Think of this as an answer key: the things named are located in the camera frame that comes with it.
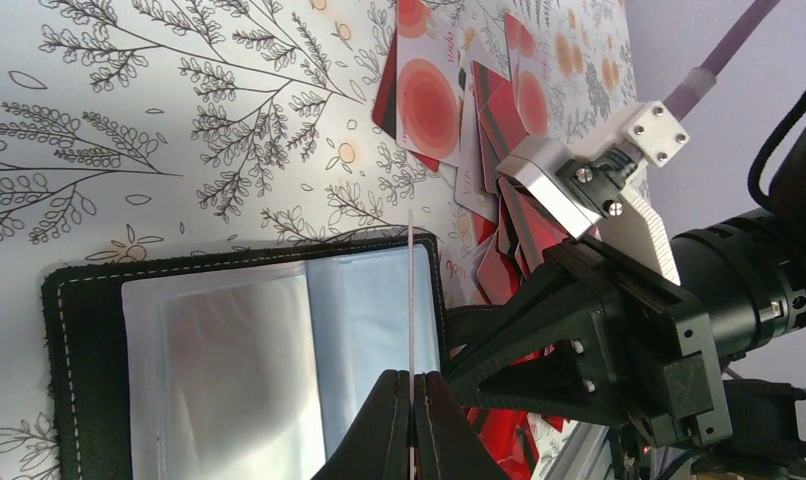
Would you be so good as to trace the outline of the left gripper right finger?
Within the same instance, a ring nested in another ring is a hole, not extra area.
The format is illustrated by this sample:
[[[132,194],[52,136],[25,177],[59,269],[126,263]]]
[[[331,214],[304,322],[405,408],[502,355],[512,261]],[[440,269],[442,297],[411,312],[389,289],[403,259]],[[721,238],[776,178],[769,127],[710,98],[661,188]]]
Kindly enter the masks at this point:
[[[417,479],[508,477],[486,450],[438,372],[415,377],[414,428]]]

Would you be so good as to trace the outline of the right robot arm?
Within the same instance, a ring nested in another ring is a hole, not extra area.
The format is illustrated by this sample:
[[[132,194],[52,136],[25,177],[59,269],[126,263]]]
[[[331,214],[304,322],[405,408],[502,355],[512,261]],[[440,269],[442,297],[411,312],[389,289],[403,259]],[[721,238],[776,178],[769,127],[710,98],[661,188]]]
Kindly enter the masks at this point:
[[[806,90],[748,173],[757,206],[672,241],[678,282],[596,238],[566,240],[452,360],[464,405],[608,427],[653,447],[744,431],[722,367],[806,328]]]

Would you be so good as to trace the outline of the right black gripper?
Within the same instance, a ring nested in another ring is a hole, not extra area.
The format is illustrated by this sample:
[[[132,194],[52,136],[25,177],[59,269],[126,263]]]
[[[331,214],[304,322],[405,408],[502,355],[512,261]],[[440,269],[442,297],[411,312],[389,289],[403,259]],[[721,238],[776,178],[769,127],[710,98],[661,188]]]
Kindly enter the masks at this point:
[[[675,285],[594,238],[564,241],[503,305],[448,310],[460,404],[704,447],[743,427],[722,364],[806,326],[806,255],[772,235],[679,235]]]

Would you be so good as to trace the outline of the black card holder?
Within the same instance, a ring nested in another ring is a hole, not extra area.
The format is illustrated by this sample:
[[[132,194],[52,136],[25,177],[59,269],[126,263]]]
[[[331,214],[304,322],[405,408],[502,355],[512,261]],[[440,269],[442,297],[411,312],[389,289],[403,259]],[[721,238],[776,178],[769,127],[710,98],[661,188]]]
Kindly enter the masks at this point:
[[[415,372],[446,360],[414,233]],[[41,287],[64,479],[309,479],[408,372],[407,233],[64,267]]]

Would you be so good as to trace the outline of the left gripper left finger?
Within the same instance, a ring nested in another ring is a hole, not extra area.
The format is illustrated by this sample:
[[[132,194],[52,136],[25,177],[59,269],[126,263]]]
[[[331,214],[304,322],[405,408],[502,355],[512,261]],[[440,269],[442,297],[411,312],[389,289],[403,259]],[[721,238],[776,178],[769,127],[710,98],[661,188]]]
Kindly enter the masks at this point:
[[[407,371],[378,377],[336,451],[315,480],[407,479],[410,469]]]

